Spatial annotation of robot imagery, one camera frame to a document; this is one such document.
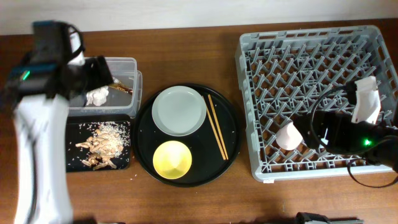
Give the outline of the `white tissue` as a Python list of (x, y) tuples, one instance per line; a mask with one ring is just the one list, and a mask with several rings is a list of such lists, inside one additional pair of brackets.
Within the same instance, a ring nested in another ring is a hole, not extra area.
[(103, 86), (101, 88), (89, 91), (86, 94), (86, 105), (101, 106), (106, 103), (108, 94), (108, 86)]

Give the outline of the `gold brown snack wrapper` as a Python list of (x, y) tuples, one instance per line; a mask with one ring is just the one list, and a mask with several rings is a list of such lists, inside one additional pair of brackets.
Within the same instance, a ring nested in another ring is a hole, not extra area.
[(113, 77), (113, 83), (109, 85), (109, 87), (114, 88), (116, 90), (119, 91), (123, 91), (125, 93), (128, 93), (130, 95), (133, 95), (133, 89), (129, 88), (128, 86), (126, 86), (125, 84), (123, 84), (120, 80), (118, 80), (117, 78)]

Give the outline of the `pink cup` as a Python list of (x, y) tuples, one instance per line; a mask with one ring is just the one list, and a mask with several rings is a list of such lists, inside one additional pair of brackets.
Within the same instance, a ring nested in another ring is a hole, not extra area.
[(276, 133), (276, 142), (282, 149), (292, 151), (303, 141), (303, 137), (293, 122), (286, 124)]

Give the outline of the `grey round plate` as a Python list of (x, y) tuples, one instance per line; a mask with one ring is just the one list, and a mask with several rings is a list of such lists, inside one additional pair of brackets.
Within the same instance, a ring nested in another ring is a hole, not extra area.
[(152, 105), (152, 119), (165, 134), (188, 136), (197, 131), (206, 118), (201, 94), (187, 86), (172, 86), (160, 92)]

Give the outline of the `yellow bowl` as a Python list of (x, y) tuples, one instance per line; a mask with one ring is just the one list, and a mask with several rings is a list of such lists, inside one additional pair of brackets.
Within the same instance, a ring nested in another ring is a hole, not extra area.
[(152, 162), (156, 173), (161, 177), (179, 179), (190, 170), (192, 153), (182, 142), (167, 141), (155, 150)]

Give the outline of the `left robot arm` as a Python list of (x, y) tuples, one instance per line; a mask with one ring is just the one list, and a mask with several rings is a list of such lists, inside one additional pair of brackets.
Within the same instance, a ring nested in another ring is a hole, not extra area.
[(69, 100), (112, 82), (103, 56), (23, 60), (4, 88), (17, 140), (18, 192), (14, 223), (91, 223), (76, 220), (68, 193), (65, 131)]

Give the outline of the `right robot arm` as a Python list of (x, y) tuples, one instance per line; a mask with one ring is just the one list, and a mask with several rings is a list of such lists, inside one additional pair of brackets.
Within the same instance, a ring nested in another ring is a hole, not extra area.
[(293, 120), (293, 125), (312, 149), (323, 146), (331, 154), (357, 155), (372, 165), (397, 171), (397, 130), (366, 121), (353, 123), (352, 116), (316, 111)]

